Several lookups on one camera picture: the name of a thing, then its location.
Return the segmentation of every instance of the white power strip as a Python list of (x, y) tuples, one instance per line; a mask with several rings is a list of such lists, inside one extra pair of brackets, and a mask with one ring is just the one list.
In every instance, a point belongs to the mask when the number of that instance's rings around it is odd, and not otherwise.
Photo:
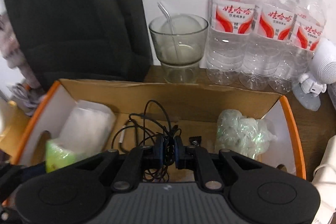
[(336, 136), (329, 140), (321, 164), (314, 171), (312, 184), (321, 196), (313, 224), (329, 224), (336, 209)]

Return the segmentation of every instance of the circular cover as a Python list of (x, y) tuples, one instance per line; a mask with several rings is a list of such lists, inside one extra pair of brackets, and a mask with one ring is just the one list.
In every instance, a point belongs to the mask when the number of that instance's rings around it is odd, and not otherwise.
[(90, 171), (55, 171), (24, 183), (16, 194), (16, 208), (27, 223), (73, 224), (95, 216), (106, 190)]
[(245, 218), (262, 224), (293, 224), (312, 221), (320, 196), (309, 182), (277, 172), (250, 170), (232, 186), (229, 199)]

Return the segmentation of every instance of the smoky glass cup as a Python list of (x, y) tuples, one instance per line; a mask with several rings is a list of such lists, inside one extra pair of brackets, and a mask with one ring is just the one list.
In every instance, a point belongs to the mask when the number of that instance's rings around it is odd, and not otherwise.
[(203, 58), (208, 22), (191, 14), (155, 18), (149, 24), (152, 41), (168, 83), (195, 83)]

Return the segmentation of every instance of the cup rim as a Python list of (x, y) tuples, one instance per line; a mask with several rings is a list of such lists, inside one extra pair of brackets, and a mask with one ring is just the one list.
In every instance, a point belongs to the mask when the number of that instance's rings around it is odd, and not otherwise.
[(177, 14), (172, 14), (172, 15), (174, 15), (174, 16), (176, 16), (176, 15), (188, 15), (188, 16), (198, 17), (198, 18), (204, 20), (204, 22), (206, 23), (206, 26), (205, 26), (204, 28), (202, 28), (201, 30), (199, 30), (199, 31), (190, 32), (190, 33), (182, 33), (182, 34), (172, 34), (172, 33), (162, 33), (162, 32), (157, 32), (157, 31), (155, 31), (155, 30), (152, 29), (152, 24), (153, 24), (153, 22), (154, 22), (155, 20), (161, 18), (161, 17), (165, 17), (165, 16), (159, 16), (159, 17), (154, 18), (154, 19), (150, 22), (150, 24), (149, 24), (149, 26), (148, 26), (150, 32), (153, 32), (153, 33), (156, 33), (156, 34), (160, 34), (160, 35), (169, 35), (169, 36), (171, 36), (171, 37), (173, 37), (173, 36), (174, 36), (174, 37), (181, 37), (181, 36), (184, 36), (184, 35), (191, 35), (191, 34), (196, 34), (196, 33), (203, 32), (204, 30), (208, 29), (208, 27), (209, 27), (209, 22), (208, 22), (205, 18), (200, 17), (200, 16), (198, 16), (198, 15), (194, 15), (194, 14), (186, 14), (186, 13), (177, 13)]

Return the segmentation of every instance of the green object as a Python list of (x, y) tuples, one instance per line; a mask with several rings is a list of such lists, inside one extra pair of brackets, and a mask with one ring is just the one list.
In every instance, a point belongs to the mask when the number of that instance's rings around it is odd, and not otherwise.
[(45, 157), (47, 173), (74, 164), (85, 158), (83, 153), (78, 154), (65, 149), (59, 139), (53, 139), (47, 142)]

